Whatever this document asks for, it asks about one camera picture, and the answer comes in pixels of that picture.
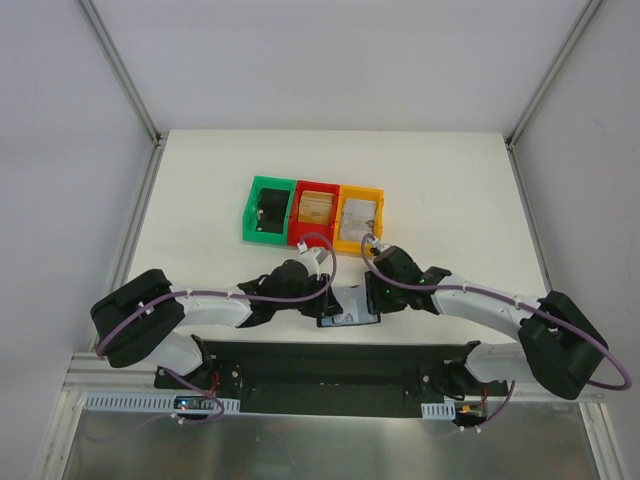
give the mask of gray wall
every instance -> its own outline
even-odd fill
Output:
[[[0,106],[0,477],[20,480],[87,346],[150,144],[72,0],[2,2]]]
[[[96,0],[161,130],[508,133],[585,0]]]
[[[584,308],[640,383],[640,2],[609,0],[516,158],[555,288]],[[619,379],[610,368],[602,378]],[[609,395],[631,478],[640,393]]]

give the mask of white table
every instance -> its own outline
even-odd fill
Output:
[[[487,286],[545,294],[498,134],[174,130],[130,278],[162,268],[173,283],[226,288],[294,257],[290,247],[242,242],[242,213],[254,175],[382,188],[383,240],[407,250],[423,269],[436,265]],[[363,283],[360,259],[339,255],[338,269],[336,285]],[[192,331],[203,338],[269,342],[509,340],[468,320],[410,309],[364,327],[318,329],[314,319],[280,312],[255,328]]]

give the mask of object in bin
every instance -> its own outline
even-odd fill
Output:
[[[342,209],[340,240],[359,242],[367,233],[373,233],[376,202],[349,198]]]
[[[298,205],[298,221],[329,225],[331,223],[331,208],[334,197],[332,193],[314,192],[307,190],[300,195]]]
[[[263,188],[258,199],[258,232],[282,233],[286,223],[290,192]]]

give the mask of purple cable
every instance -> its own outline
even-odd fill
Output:
[[[484,422],[482,422],[482,427],[484,428],[488,423],[493,422],[493,420],[500,415],[505,407],[507,406],[507,404],[511,401],[511,397],[513,397],[513,392],[516,389],[516,382],[513,381],[511,382],[511,386],[509,387],[509,391],[507,392],[507,396],[504,398],[504,401],[502,402],[502,404],[498,407],[498,409],[493,412],[491,414],[491,416],[489,418],[487,418]]]
[[[338,273],[338,259],[336,258],[336,251],[334,250],[333,245],[331,245],[331,242],[324,235],[321,235],[321,234],[316,233],[316,232],[310,232],[310,233],[307,233],[307,234],[303,235],[302,238],[300,238],[300,241],[304,242],[306,239],[312,238],[312,237],[319,238],[320,240],[322,240],[325,243],[325,245],[329,249],[329,252],[331,253],[331,259],[333,261],[333,269],[331,271],[331,276],[329,277],[329,281],[327,282],[327,284],[325,286],[323,286],[317,292],[314,292],[314,293],[312,293],[310,295],[306,295],[304,297],[298,297],[298,298],[264,297],[264,296],[261,296],[261,295],[245,295],[245,294],[242,294],[242,293],[229,294],[228,292],[221,292],[221,291],[217,291],[217,290],[194,290],[192,292],[187,292],[186,290],[181,290],[179,292],[166,293],[164,295],[161,295],[158,298],[153,299],[152,301],[150,301],[146,305],[140,307],[138,310],[133,312],[127,318],[125,318],[122,321],[122,323],[120,323],[120,325],[118,325],[116,328],[114,328],[104,338],[104,340],[102,340],[102,342],[100,342],[100,344],[96,348],[96,355],[98,355],[99,357],[102,357],[104,355],[104,352],[105,352],[106,348],[107,348],[107,345],[109,345],[113,341],[113,339],[116,338],[120,334],[120,332],[122,332],[122,330],[127,328],[132,322],[134,322],[136,319],[141,317],[142,314],[144,314],[147,310],[149,310],[150,308],[155,307],[156,305],[158,305],[158,304],[160,304],[162,302],[166,302],[167,300],[170,300],[172,298],[186,297],[186,296],[225,297],[225,298],[238,298],[238,299],[242,299],[242,300],[255,300],[255,301],[262,301],[262,302],[273,302],[273,303],[299,303],[299,302],[306,302],[308,300],[313,300],[314,298],[319,297],[324,292],[329,290],[329,288],[331,288],[331,285],[333,284],[333,281],[336,278],[336,273]]]
[[[171,418],[171,414],[170,413],[159,413],[158,415],[154,415],[153,417],[149,417],[149,418],[145,419],[144,421],[142,421],[139,424],[131,427],[130,429],[125,430],[124,432],[117,433],[117,434],[112,435],[110,437],[98,438],[98,437],[94,437],[93,435],[87,433],[87,427],[86,427],[87,417],[86,417],[86,415],[83,415],[82,418],[80,419],[80,425],[78,426],[78,429],[80,430],[81,438],[86,438],[91,443],[111,443],[111,442],[115,442],[116,440],[120,440],[121,438],[126,437],[129,434],[140,430],[142,427],[146,427],[147,425],[155,422],[156,420],[160,420],[161,418]]]
[[[362,237],[362,242],[360,244],[360,253],[362,254],[362,259],[364,260],[364,263],[367,265],[367,268],[371,270],[371,272],[381,280],[384,280],[385,282],[393,286],[396,286],[398,288],[404,288],[406,290],[417,290],[417,291],[423,291],[423,292],[425,291],[432,292],[436,290],[460,290],[460,291],[466,290],[467,292],[478,293],[486,297],[494,298],[496,300],[506,303],[507,305],[516,306],[518,308],[522,308],[523,310],[526,310],[527,312],[539,315],[545,320],[548,320],[551,323],[559,327],[562,327],[565,330],[579,336],[584,341],[586,341],[591,346],[593,346],[596,350],[598,350],[598,352],[600,352],[607,360],[611,362],[611,364],[616,368],[616,370],[620,372],[620,375],[622,376],[622,379],[623,379],[622,385],[610,385],[607,383],[595,382],[591,380],[587,382],[589,385],[593,385],[599,388],[604,388],[606,390],[617,390],[617,391],[629,390],[631,388],[631,385],[633,384],[631,380],[631,375],[629,375],[629,372],[624,367],[624,365],[622,365],[620,360],[618,360],[611,352],[609,352],[609,350],[606,347],[604,347],[600,342],[598,342],[595,338],[593,338],[588,333],[584,332],[583,330],[580,330],[579,328],[571,325],[568,322],[565,322],[564,320],[558,317],[555,317],[554,315],[551,315],[550,313],[539,310],[535,307],[532,307],[531,305],[527,305],[526,303],[516,303],[516,301],[511,297],[507,297],[506,295],[502,295],[500,293],[492,292],[491,290],[487,290],[485,288],[474,287],[474,286],[463,287],[462,285],[409,285],[406,283],[397,282],[395,280],[392,280],[391,278],[386,277],[385,275],[380,273],[378,269],[367,258],[367,242],[374,239],[375,237],[371,233],[367,233],[364,237]]]

